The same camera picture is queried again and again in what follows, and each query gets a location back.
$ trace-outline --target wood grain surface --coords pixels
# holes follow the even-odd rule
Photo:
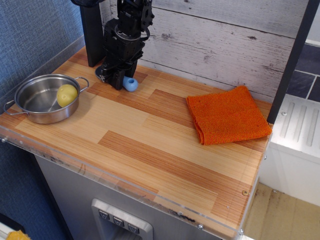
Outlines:
[[[117,18],[109,4],[108,18]],[[152,2],[140,65],[231,90],[246,85],[272,103],[307,0],[160,0]]]
[[[126,191],[172,213],[183,206],[184,219],[220,236],[238,230],[250,198],[243,191],[253,189],[269,138],[203,146],[185,98],[222,90],[138,66],[138,89],[117,91],[94,72],[83,48],[54,72],[89,80],[77,111],[54,124],[4,113],[1,135],[21,139],[26,149],[52,155],[67,168],[94,169],[100,182],[109,181],[109,174],[116,176]],[[267,117],[271,105],[256,103]],[[19,110],[13,106],[10,111]]]

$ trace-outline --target wooden countertop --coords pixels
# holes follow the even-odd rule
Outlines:
[[[138,66],[138,89],[117,91],[97,79],[95,69],[88,67],[83,48],[54,72],[90,82],[71,117],[44,125],[25,114],[4,113],[1,134],[23,141],[31,152],[68,162],[66,166],[87,165],[87,171],[106,181],[107,173],[114,175],[126,191],[174,215],[182,212],[181,219],[220,236],[230,236],[229,228],[239,230],[250,198],[243,191],[253,190],[269,137],[203,146],[185,98],[223,90]],[[256,103],[267,117],[271,105]]]

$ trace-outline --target metal saucepan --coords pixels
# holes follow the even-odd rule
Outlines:
[[[80,88],[77,79],[84,79],[87,86]],[[78,95],[73,102],[65,107],[59,106],[57,92],[64,84],[73,85]],[[7,102],[3,109],[9,115],[27,114],[28,119],[38,124],[53,124],[70,117],[78,108],[79,94],[89,87],[89,81],[84,77],[72,78],[61,74],[37,76],[24,81],[16,90],[14,100]],[[9,113],[7,105],[12,102],[22,109],[21,112]]]

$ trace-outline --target black frame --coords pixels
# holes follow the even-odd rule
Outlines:
[[[80,13],[88,65],[94,67],[106,55],[99,4],[94,7],[80,6]]]
[[[267,122],[274,124],[278,116],[281,104],[285,98],[291,77],[295,71],[302,49],[306,43],[308,33],[314,21],[320,0],[309,0],[304,16],[301,21],[300,28],[296,35],[288,62],[286,63],[279,87],[276,91]]]

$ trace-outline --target potato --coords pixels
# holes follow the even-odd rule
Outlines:
[[[19,230],[10,232],[6,240],[30,240],[30,238],[28,237],[28,235]]]
[[[64,108],[72,103],[77,96],[78,91],[74,86],[70,84],[64,84],[59,87],[58,92],[56,93],[56,100],[60,107]]]

